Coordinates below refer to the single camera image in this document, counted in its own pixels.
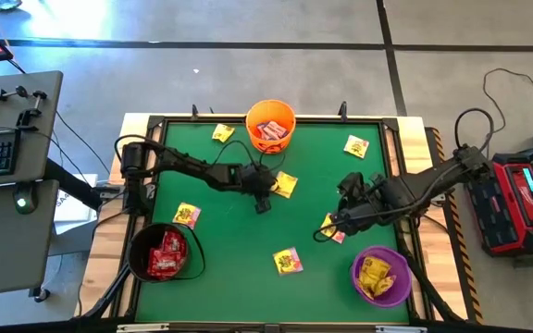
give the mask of yellow candy packet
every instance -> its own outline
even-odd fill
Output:
[[[280,275],[298,273],[304,270],[297,251],[292,247],[273,254],[275,265]]]
[[[349,140],[347,140],[347,143],[344,145],[344,151],[357,157],[364,158],[366,156],[367,147],[369,147],[369,142],[359,139],[356,136],[349,135]]]
[[[221,142],[226,142],[231,134],[233,134],[233,131],[236,130],[233,127],[223,125],[223,124],[217,124],[215,126],[215,130],[213,131],[213,140],[219,140]]]
[[[396,276],[389,276],[378,281],[376,286],[374,286],[374,297],[378,297],[379,295],[388,291],[388,289],[390,289],[394,285],[395,280]]]
[[[361,274],[367,274],[377,280],[381,280],[388,275],[390,268],[390,264],[385,261],[373,256],[367,256],[361,266]]]
[[[199,219],[201,214],[201,208],[195,207],[192,204],[181,203],[172,219],[174,223],[181,223],[183,225],[189,226],[189,228],[194,228],[196,221]]]
[[[291,198],[295,184],[297,184],[296,177],[290,176],[283,171],[279,171],[277,174],[277,182],[270,190],[289,199]]]
[[[326,217],[324,217],[324,222],[322,222],[322,225],[320,226],[320,228],[323,228],[323,227],[331,225],[331,224],[332,224],[332,215],[330,213],[328,213],[328,214],[326,214]],[[325,229],[323,229],[320,232],[324,236],[330,238],[330,236],[334,233],[335,230],[336,230],[336,227],[332,227],[332,228],[325,228]],[[342,241],[344,241],[344,237],[345,237],[344,232],[337,231],[337,233],[334,234],[334,236],[332,236],[332,240],[336,241],[338,244],[342,244]]]

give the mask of wooden table frame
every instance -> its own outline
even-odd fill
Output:
[[[189,114],[126,114],[124,117],[120,135],[139,134],[149,136],[158,140],[162,132],[161,121],[164,117],[190,119]],[[215,117],[243,117],[243,115],[199,115],[203,118]],[[298,117],[318,117],[329,121],[341,121],[339,116],[298,116]],[[349,117],[349,119],[380,119],[380,117]],[[385,136],[390,155],[390,169],[392,175],[401,173],[420,172],[432,166],[431,156],[428,149],[428,141],[420,117],[384,117],[386,125]],[[120,142],[122,145],[131,142],[125,139]],[[116,159],[113,161],[109,182],[114,185],[121,185],[123,180],[120,175],[120,163]],[[121,202],[116,200],[107,204],[100,215],[101,219],[112,216],[121,209]],[[440,208],[430,208],[428,215],[445,224],[445,217]],[[108,223],[100,226],[96,230],[92,250],[84,274],[81,286],[81,301],[83,312],[87,312],[97,302],[99,297],[105,292],[107,287],[115,277],[119,263],[122,261],[121,254],[124,251],[126,240],[129,234],[134,233],[143,224],[143,219],[134,220],[128,216],[120,216]],[[412,230],[414,221],[404,221],[403,228]],[[462,318],[471,318],[471,307],[469,302],[465,302],[464,294],[469,293],[466,284],[462,284],[458,276],[458,269],[454,261],[450,236],[445,234],[438,226],[423,222],[418,232],[412,232],[412,237],[407,237],[407,245],[416,259],[421,259],[422,266],[428,272],[428,278],[434,284],[441,297],[446,301],[452,310]],[[113,307],[106,311],[105,316],[132,315],[128,313],[128,306],[133,287],[132,277],[126,281],[119,298],[113,303]],[[434,309],[429,304],[427,295],[421,292],[416,279],[413,280],[413,295],[407,303],[411,310],[410,316],[418,315],[420,318],[439,319]]]

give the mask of candy wrapper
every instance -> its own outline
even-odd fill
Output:
[[[369,142],[359,139],[356,136],[349,135],[349,140],[347,140],[347,143],[344,145],[344,151],[357,157],[364,158],[368,146]]]
[[[374,299],[388,291],[396,276],[388,276],[391,266],[374,256],[367,256],[359,272],[359,288],[370,299]]]
[[[215,130],[213,131],[212,139],[219,140],[221,142],[226,142],[231,136],[231,134],[233,134],[234,130],[235,129],[230,126],[217,124]]]
[[[273,254],[275,259],[275,265],[280,275],[298,273],[304,270],[302,262],[295,248],[283,250],[281,252]]]
[[[189,226],[189,228],[194,228],[200,214],[201,208],[195,207],[192,204],[181,203],[172,222],[181,223]]]
[[[279,171],[277,174],[277,182],[271,190],[278,194],[282,195],[285,198],[289,199],[291,198],[291,194],[293,193],[293,189],[295,189],[295,185],[297,184],[297,178],[290,176],[283,171]]]
[[[331,217],[332,217],[331,214],[326,214],[326,217],[324,217],[324,222],[322,222],[322,226],[320,226],[320,228],[331,225],[332,224]],[[332,240],[336,241],[338,244],[342,244],[342,241],[344,241],[345,234],[344,232],[341,232],[341,231],[337,231],[337,233],[334,233],[335,230],[336,230],[336,227],[331,227],[331,228],[325,228],[320,232],[328,238],[330,238],[330,236],[334,234],[334,236],[332,236]]]
[[[264,122],[257,127],[263,140],[281,140],[289,134],[287,129],[275,121]]]
[[[159,279],[175,276],[184,265],[186,240],[178,232],[166,231],[160,248],[151,248],[147,274]]]

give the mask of red candy packet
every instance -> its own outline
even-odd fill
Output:
[[[159,248],[151,248],[147,274],[167,279],[175,276],[184,265],[186,240],[175,231],[166,231]]]

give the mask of black bucket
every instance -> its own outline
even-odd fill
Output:
[[[194,277],[178,277],[178,273],[186,266],[187,262],[190,260],[191,250],[190,244],[186,241],[186,254],[183,256],[184,263],[180,267],[179,272],[176,273],[174,277],[153,277],[147,273],[147,267],[149,265],[149,252],[152,248],[159,248],[162,245],[162,240],[164,239],[164,234],[166,231],[172,231],[178,233],[182,236],[183,239],[187,240],[186,235],[179,229],[179,227],[187,228],[194,240],[196,241],[197,246],[199,247],[200,254],[203,259],[203,268],[201,272]],[[194,231],[188,226],[176,225],[176,224],[166,224],[166,223],[154,223],[150,226],[143,228],[139,231],[133,239],[130,241],[129,249],[127,250],[127,261],[129,263],[129,268],[131,273],[143,282],[164,282],[175,279],[192,279],[198,278],[205,271],[205,253],[203,252],[203,247],[201,243],[196,238]]]

